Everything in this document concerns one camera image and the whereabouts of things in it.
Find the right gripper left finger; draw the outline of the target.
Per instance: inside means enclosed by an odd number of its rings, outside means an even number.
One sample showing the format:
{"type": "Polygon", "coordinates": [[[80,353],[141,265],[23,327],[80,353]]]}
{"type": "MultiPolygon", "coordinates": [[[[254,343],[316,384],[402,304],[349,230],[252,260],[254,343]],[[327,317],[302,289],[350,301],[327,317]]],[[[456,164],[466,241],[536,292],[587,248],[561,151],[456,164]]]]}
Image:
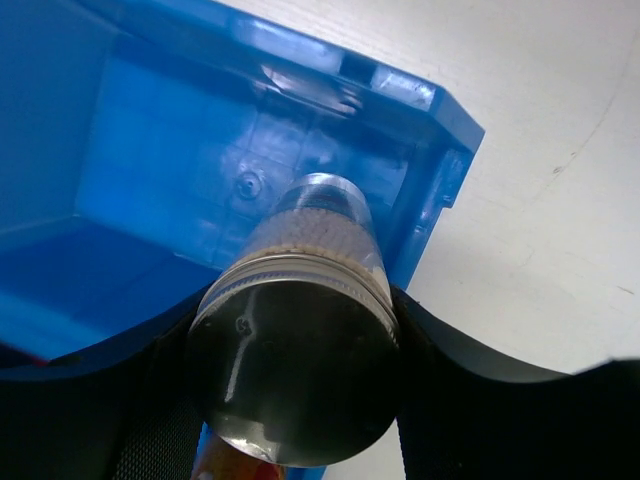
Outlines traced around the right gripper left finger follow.
{"type": "Polygon", "coordinates": [[[2,478],[189,478],[202,420],[184,345],[203,294],[47,364],[2,367],[2,478]]]}

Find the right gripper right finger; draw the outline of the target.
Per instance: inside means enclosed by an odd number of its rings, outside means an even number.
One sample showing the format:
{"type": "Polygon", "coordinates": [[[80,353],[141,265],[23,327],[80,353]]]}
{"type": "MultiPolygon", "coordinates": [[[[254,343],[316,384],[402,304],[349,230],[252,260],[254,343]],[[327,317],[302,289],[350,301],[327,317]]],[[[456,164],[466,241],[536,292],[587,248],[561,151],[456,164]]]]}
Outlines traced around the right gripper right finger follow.
{"type": "Polygon", "coordinates": [[[409,479],[635,479],[639,363],[576,374],[501,353],[400,288],[404,398],[397,418],[409,479]]]}

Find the silver-capped spice shaker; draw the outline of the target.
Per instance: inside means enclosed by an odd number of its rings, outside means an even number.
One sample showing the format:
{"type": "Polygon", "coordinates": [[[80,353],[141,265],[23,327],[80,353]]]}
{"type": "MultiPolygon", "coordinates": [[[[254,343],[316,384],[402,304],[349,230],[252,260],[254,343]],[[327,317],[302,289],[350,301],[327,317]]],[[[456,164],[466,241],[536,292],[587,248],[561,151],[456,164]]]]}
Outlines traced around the silver-capped spice shaker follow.
{"type": "Polygon", "coordinates": [[[400,406],[400,328],[363,193],[293,182],[204,295],[186,384],[208,426],[254,458],[313,468],[385,434],[400,406]]]}

